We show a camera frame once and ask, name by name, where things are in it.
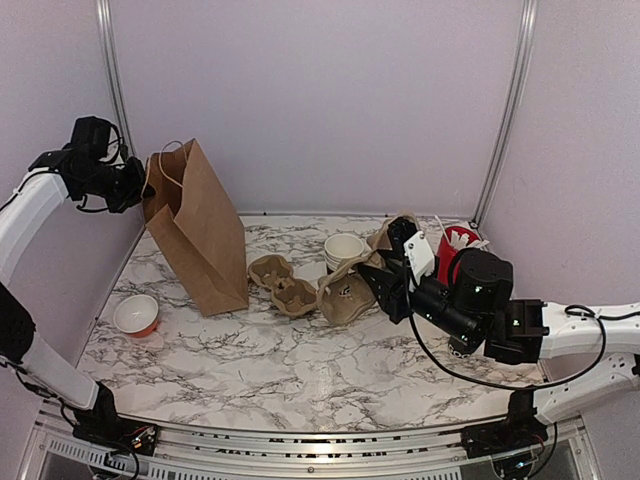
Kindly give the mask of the brown paper bag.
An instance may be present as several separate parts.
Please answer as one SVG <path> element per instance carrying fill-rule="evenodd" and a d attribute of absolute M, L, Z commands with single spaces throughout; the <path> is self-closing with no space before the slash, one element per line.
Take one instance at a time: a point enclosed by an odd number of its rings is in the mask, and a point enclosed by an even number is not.
<path fill-rule="evenodd" d="M 171 141 L 147 162 L 147 230 L 200 313 L 249 305 L 245 229 L 195 139 Z"/>

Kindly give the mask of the black takeout coffee cup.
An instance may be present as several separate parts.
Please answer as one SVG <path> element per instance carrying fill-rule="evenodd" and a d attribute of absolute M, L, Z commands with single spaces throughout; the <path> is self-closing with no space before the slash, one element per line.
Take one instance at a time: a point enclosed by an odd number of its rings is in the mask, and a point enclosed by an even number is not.
<path fill-rule="evenodd" d="M 474 354 L 481 345 L 482 343 L 478 343 L 476 341 L 464 342 L 454 336 L 450 336 L 448 340 L 450 354 L 456 358 L 462 359 L 468 358 Z"/>

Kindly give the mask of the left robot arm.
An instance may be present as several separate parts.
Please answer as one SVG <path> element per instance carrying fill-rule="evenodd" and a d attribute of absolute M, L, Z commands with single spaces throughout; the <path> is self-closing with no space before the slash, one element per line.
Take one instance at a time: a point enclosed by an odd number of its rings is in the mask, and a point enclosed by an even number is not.
<path fill-rule="evenodd" d="M 1 359 L 39 392 L 96 406 L 100 387 L 76 363 L 143 229 L 139 206 L 78 211 L 45 168 L 15 189 L 1 213 Z"/>

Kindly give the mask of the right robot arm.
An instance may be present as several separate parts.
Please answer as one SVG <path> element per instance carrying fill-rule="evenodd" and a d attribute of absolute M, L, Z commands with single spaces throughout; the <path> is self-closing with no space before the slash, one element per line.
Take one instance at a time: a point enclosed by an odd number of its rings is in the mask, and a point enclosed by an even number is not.
<path fill-rule="evenodd" d="M 415 273 L 408 255 L 385 251 L 382 257 L 383 268 L 361 265 L 356 271 L 394 323 L 420 316 L 463 353 L 481 349 L 507 365 L 595 354 L 592 364 L 565 379 L 511 388 L 508 416 L 495 428 L 502 446 L 519 446 L 534 423 L 551 425 L 610 395 L 638 389 L 638 307 L 516 300 L 512 265 L 478 249 L 454 256 L 446 282 Z"/>

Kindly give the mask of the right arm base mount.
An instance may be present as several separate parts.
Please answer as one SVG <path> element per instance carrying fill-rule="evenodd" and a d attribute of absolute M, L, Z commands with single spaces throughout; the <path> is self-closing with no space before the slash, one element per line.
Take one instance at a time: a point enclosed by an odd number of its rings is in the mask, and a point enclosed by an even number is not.
<path fill-rule="evenodd" d="M 535 417 L 537 408 L 533 400 L 531 390 L 513 392 L 504 419 L 464 427 L 461 445 L 467 457 L 505 453 L 546 441 L 547 426 Z"/>

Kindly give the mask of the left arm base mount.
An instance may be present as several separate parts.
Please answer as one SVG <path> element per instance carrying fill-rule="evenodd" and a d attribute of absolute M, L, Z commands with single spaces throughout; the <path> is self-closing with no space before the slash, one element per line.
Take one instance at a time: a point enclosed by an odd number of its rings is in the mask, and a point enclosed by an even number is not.
<path fill-rule="evenodd" d="M 97 398 L 91 409 L 72 408 L 75 418 L 73 435 L 102 446 L 152 456 L 157 444 L 159 426 L 122 417 L 116 411 L 112 391 L 100 382 L 97 386 Z"/>

